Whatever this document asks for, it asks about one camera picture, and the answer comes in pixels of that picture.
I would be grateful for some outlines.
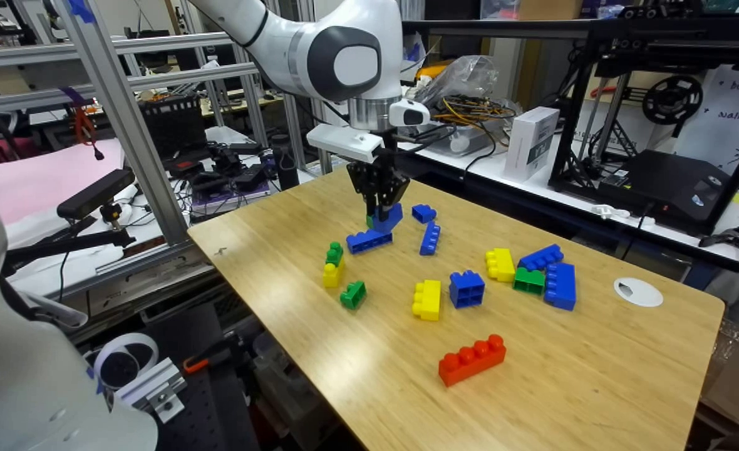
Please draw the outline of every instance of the green lego brick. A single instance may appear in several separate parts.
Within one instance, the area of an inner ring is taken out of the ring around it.
[[[340,302],[348,308],[348,311],[355,311],[363,297],[367,297],[367,283],[363,281],[355,281],[355,283],[348,283],[345,290],[340,292]]]
[[[513,275],[513,288],[517,290],[541,295],[543,286],[546,286],[546,275],[541,271],[517,267],[517,275]]]
[[[340,266],[340,260],[344,260],[344,246],[333,241],[325,250],[325,262]]]

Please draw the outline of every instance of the red lego brick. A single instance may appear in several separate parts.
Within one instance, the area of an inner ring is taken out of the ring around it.
[[[454,385],[473,372],[498,366],[506,356],[503,337],[492,332],[489,341],[463,345],[458,352],[446,352],[438,362],[440,380]]]

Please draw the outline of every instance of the white disc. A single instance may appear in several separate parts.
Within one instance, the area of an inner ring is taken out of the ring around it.
[[[665,295],[660,288],[648,286],[647,281],[641,278],[616,278],[615,281],[615,290],[635,302],[635,306],[641,306],[641,308],[657,308],[665,302]]]

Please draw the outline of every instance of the pink object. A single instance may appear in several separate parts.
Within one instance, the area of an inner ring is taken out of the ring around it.
[[[25,159],[0,162],[0,219],[17,222],[27,214],[55,211],[62,199],[122,167],[119,139],[99,139],[106,156],[96,159],[91,144],[72,144]]]

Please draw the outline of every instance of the blue lego brick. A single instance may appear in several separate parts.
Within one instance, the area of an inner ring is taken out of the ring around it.
[[[527,271],[546,271],[546,266],[552,262],[561,262],[564,260],[564,252],[558,246],[546,246],[527,257],[518,260],[518,267],[527,267]]]
[[[479,273],[452,273],[449,275],[449,297],[454,308],[481,306],[487,292],[487,283]]]
[[[432,222],[432,219],[435,219],[435,214],[438,214],[438,211],[432,206],[414,206],[414,218],[419,222]]]
[[[557,266],[546,267],[543,297],[546,297],[549,306],[575,311],[575,302],[576,302],[575,266],[557,262]]]
[[[440,243],[440,226],[438,222],[429,222],[420,237],[420,256],[435,256]]]
[[[400,222],[400,218],[404,218],[404,211],[399,202],[394,202],[384,219],[368,218],[368,227],[378,233],[390,233]]]
[[[390,241],[394,241],[390,233],[363,231],[363,233],[355,233],[355,234],[345,234],[345,248],[348,248],[348,252],[367,252],[367,250],[387,246]]]

